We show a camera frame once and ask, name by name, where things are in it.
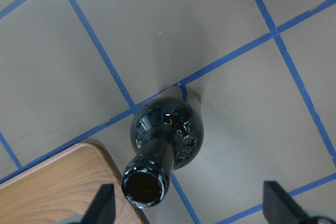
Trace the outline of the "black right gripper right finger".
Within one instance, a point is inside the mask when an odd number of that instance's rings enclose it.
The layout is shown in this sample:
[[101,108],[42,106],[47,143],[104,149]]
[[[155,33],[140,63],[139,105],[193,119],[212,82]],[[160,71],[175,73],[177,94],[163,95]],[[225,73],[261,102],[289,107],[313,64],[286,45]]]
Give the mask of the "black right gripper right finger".
[[262,203],[268,223],[307,223],[309,219],[309,215],[277,181],[264,181]]

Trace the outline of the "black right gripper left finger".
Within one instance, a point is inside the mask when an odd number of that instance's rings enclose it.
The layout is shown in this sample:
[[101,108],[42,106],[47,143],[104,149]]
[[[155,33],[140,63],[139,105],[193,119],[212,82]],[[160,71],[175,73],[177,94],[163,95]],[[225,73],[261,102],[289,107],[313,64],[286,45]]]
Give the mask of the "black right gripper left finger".
[[116,218],[113,184],[102,184],[79,223],[111,224]]

